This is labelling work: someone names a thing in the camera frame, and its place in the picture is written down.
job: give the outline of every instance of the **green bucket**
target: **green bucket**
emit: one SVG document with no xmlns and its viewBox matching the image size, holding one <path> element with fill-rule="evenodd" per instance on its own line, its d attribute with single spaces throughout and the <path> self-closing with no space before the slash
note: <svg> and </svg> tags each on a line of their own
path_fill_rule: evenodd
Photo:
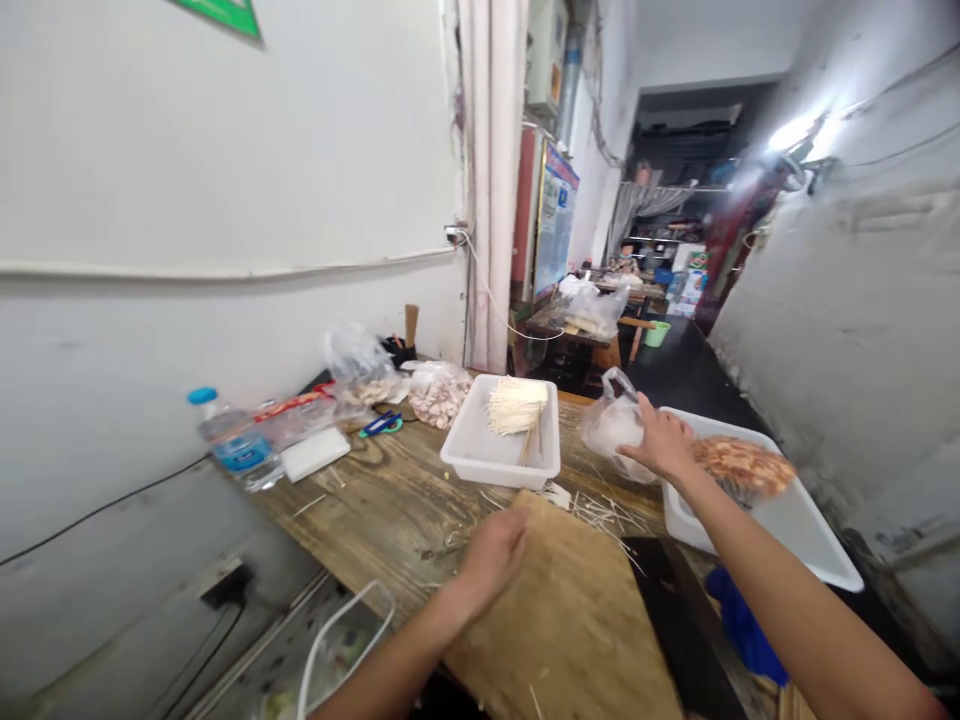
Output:
<svg viewBox="0 0 960 720">
<path fill-rule="evenodd" d="M 647 347 L 660 347 L 663 344 L 663 339 L 667 336 L 667 331 L 670 329 L 670 323 L 655 322 L 653 324 L 656 327 L 643 334 L 643 344 Z"/>
</svg>

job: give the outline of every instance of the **blue scissors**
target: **blue scissors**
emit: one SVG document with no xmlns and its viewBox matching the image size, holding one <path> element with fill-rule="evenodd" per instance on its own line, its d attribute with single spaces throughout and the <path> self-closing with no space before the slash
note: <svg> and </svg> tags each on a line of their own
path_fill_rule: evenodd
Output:
<svg viewBox="0 0 960 720">
<path fill-rule="evenodd" d="M 403 418 L 400 413 L 389 410 L 360 431 L 360 437 L 373 437 L 382 432 L 396 432 L 403 427 Z"/>
</svg>

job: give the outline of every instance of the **blue cloth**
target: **blue cloth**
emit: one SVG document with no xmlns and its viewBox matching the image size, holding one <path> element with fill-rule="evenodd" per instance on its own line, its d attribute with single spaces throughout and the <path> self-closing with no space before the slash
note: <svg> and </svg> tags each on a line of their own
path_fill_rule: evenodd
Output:
<svg viewBox="0 0 960 720">
<path fill-rule="evenodd" d="M 773 652 L 767 636 L 763 634 L 746 601 L 733 584 L 725 567 L 718 567 L 707 575 L 707 592 L 721 605 L 720 615 L 727 637 L 740 653 L 743 664 L 750 672 L 766 675 L 783 687 L 790 681 L 780 658 Z"/>
</svg>

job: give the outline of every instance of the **blue bottle cap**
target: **blue bottle cap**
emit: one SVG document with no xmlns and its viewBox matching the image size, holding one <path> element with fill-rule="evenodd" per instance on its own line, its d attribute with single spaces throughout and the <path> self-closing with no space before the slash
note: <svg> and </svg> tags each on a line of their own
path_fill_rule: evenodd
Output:
<svg viewBox="0 0 960 720">
<path fill-rule="evenodd" d="M 187 402 L 191 405 L 205 405 L 217 399 L 217 391 L 213 388 L 197 388 L 187 395 Z"/>
</svg>

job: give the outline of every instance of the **hand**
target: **hand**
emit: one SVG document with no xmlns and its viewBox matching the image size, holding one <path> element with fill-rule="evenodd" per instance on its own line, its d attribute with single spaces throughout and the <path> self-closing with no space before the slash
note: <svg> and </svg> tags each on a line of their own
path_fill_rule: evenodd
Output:
<svg viewBox="0 0 960 720">
<path fill-rule="evenodd" d="M 637 393 L 637 403 L 643 421 L 643 441 L 639 445 L 621 445 L 617 452 L 674 484 L 696 471 L 693 428 L 673 413 L 655 409 L 643 393 Z"/>
<path fill-rule="evenodd" d="M 529 508 L 495 512 L 473 531 L 460 572 L 449 581 L 468 620 L 486 610 L 517 574 L 526 549 L 529 514 Z"/>
</svg>

